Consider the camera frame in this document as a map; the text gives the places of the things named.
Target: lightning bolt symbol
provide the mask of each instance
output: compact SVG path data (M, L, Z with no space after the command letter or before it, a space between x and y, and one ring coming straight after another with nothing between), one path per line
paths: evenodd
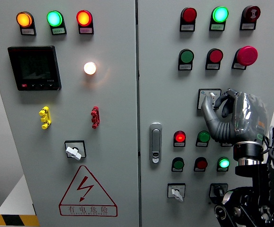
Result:
M90 191L90 189L92 189L92 187L94 187L94 185L90 185L90 186L87 186L87 187L82 187L82 185L86 182L87 179L88 179L88 177L85 176L85 177L83 178L83 180L81 181L81 184L80 184L79 187L77 188L77 191L78 191L78 190L82 190L82 189L88 188L88 190L87 190L87 192L84 194L84 196L83 196L83 197L80 197L80 202L83 201L83 200L85 200L84 197L86 196L86 194Z

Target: robotic arm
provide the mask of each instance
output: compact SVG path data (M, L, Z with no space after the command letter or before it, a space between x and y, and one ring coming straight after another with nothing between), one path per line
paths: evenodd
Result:
M236 175L251 177L252 187L239 187L225 193L214 208L221 227L274 226L274 128L270 140L265 137L267 111L260 98L228 89L215 102L218 108L223 102L222 117L232 114L230 122L222 122L216 115L212 97L206 96L202 112L211 137L216 142L231 143L233 157L238 162ZM263 151L263 142L267 150ZM269 153L266 164L263 154Z

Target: white switch knob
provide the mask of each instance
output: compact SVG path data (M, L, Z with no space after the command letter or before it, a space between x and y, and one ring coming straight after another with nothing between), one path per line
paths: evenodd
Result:
M173 196L175 197L176 200L179 200L180 202L183 202L183 198L180 195L180 192L178 190L171 190L171 193L173 194Z
M69 154L71 157L73 157L76 160L80 160L81 159L81 154L78 153L77 149L73 149L70 147L66 148L66 153Z

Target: warning label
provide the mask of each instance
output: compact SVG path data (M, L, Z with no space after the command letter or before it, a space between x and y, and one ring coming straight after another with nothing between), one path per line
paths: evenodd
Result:
M86 166L79 167L59 210L62 216L118 216L117 205Z

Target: yellow black striped tape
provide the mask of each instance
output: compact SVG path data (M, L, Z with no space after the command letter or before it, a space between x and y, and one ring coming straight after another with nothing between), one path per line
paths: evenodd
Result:
M40 226L36 215L0 214L0 226Z

